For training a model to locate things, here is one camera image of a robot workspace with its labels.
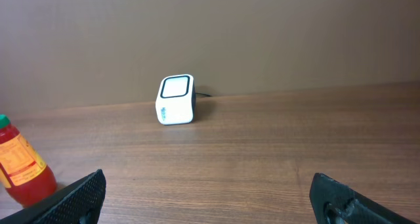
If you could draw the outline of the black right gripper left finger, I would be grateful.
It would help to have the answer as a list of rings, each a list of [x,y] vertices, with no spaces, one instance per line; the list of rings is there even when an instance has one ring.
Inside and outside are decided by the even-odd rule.
[[[97,224],[105,195],[106,178],[98,169],[1,224]]]

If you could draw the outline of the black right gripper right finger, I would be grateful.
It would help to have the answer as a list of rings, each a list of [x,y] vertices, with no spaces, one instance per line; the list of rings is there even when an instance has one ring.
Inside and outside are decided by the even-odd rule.
[[[318,224],[415,224],[323,173],[314,174],[309,197]]]

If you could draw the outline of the red sauce bottle green cap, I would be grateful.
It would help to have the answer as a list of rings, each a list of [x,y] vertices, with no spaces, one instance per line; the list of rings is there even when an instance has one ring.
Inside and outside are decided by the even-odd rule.
[[[1,183],[25,208],[57,189],[51,168],[4,114],[1,115]]]

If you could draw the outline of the white barcode scanner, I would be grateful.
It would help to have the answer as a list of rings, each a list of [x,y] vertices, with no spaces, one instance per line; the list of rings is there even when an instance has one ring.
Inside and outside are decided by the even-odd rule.
[[[196,92],[190,74],[168,76],[161,81],[155,108],[163,125],[191,123],[194,119]]]

